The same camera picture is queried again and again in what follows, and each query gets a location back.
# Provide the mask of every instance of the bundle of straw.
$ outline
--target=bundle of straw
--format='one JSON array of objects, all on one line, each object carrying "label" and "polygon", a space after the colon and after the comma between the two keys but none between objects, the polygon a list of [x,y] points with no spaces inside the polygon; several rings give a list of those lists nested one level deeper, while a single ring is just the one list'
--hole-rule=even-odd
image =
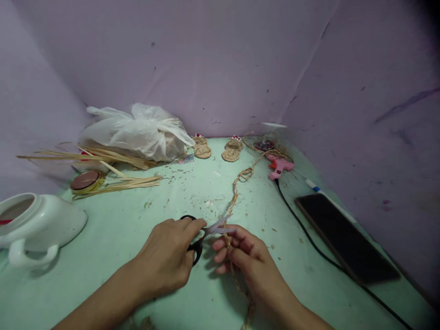
[{"label": "bundle of straw", "polygon": [[59,152],[52,150],[42,150],[42,151],[35,151],[34,154],[45,154],[45,155],[51,155],[52,157],[49,156],[17,156],[17,157],[28,160],[76,160],[77,162],[73,163],[72,165],[78,164],[81,160],[97,160],[105,163],[113,163],[113,162],[128,163],[141,170],[148,170],[150,167],[157,165],[155,161],[145,160],[135,156],[126,156],[110,150],[92,148],[92,147],[81,147],[81,146],[78,146],[78,148],[80,148],[82,151],[85,151],[88,154],[75,154],[75,153]]},{"label": "bundle of straw", "polygon": [[156,180],[162,180],[161,176],[152,176],[148,178],[116,178],[115,180],[123,181],[123,183],[115,183],[110,184],[105,188],[90,191],[90,192],[75,192],[73,199],[82,199],[94,195],[99,195],[102,193],[110,193],[114,191],[120,191],[125,189],[134,189],[134,188],[144,188],[144,187],[153,187],[159,186],[159,182],[153,182]]}]

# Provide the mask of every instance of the white plastic bag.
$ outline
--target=white plastic bag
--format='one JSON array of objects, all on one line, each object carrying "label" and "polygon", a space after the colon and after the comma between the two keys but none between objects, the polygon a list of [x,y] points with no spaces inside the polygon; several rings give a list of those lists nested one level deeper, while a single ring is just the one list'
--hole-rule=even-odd
[{"label": "white plastic bag", "polygon": [[179,118],[158,106],[136,103],[133,115],[108,107],[88,107],[87,112],[97,122],[81,133],[79,143],[84,146],[99,143],[132,150],[149,160],[172,161],[183,154],[185,144],[195,145]]}]

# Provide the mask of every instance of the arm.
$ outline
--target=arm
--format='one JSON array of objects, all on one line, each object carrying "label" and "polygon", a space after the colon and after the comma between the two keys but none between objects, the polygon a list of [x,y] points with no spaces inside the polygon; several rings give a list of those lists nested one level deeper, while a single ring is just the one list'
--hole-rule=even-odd
[{"label": "arm", "polygon": [[205,220],[190,218],[155,226],[137,256],[54,329],[109,329],[140,304],[185,286],[194,261],[194,251],[187,249],[204,226]]},{"label": "arm", "polygon": [[[228,234],[232,248],[226,248],[223,236],[216,240],[214,261],[220,264],[228,257],[242,271],[252,297],[272,320],[286,330],[333,329],[295,297],[262,240],[238,225],[228,225],[228,228],[236,229]],[[224,274],[229,270],[230,263],[226,262],[216,272]]]}]

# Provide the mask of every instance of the scissors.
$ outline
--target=scissors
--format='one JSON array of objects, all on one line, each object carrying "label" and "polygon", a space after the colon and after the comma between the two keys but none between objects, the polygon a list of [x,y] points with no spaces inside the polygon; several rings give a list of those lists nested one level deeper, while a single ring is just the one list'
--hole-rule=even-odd
[{"label": "scissors", "polygon": [[[196,263],[200,259],[200,256],[202,255],[202,249],[203,249],[202,248],[202,243],[203,243],[203,240],[205,239],[206,236],[211,235],[211,234],[225,234],[225,233],[228,233],[228,232],[236,231],[235,229],[230,229],[230,228],[219,228],[230,217],[231,217],[231,214],[227,215],[224,218],[220,218],[220,220],[218,220],[216,223],[214,223],[212,226],[209,226],[208,228],[202,228],[202,230],[205,232],[203,237],[200,238],[197,242],[195,242],[193,244],[190,244],[190,246],[188,247],[187,251],[194,250],[196,252],[196,259],[194,260],[194,262],[192,264],[193,267],[196,265]],[[192,220],[196,219],[192,215],[184,215],[180,219],[184,219],[184,218],[191,218]]]}]

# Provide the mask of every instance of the table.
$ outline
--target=table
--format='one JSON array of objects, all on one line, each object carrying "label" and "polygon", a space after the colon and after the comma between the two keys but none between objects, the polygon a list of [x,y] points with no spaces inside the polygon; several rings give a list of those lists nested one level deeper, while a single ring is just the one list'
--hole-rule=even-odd
[{"label": "table", "polygon": [[[195,158],[192,163],[164,165],[144,172],[126,171],[132,176],[162,175],[158,187],[75,201],[88,213],[88,223],[60,249],[56,262],[47,270],[15,269],[7,265],[7,250],[1,251],[1,327],[36,330],[55,325],[133,258],[159,222],[190,214],[203,217],[208,225],[214,223],[228,209],[237,174],[259,156],[245,147],[238,161],[228,163],[221,157],[227,140],[209,139],[212,156],[208,159]],[[292,154],[296,168],[325,189],[313,165],[294,147]],[[275,184],[267,178],[269,164],[262,159],[252,178],[238,183],[240,195],[229,223],[242,225],[263,239],[298,299],[336,329],[403,329],[355,282],[317,254]],[[313,192],[301,175],[295,171],[284,173],[280,186],[318,247],[335,259],[293,202],[294,198]],[[334,193],[325,191],[340,203]],[[72,198],[68,190],[60,195],[69,201]],[[377,243],[373,244],[382,251]],[[230,275],[215,274],[213,255],[206,239],[203,255],[188,284],[140,307],[134,314],[136,322],[150,316],[158,330],[240,329],[247,301]],[[435,314],[403,277],[372,286],[371,290],[415,329],[427,328]],[[121,328],[128,329],[128,322]],[[270,329],[271,325],[257,310],[252,328]]]}]

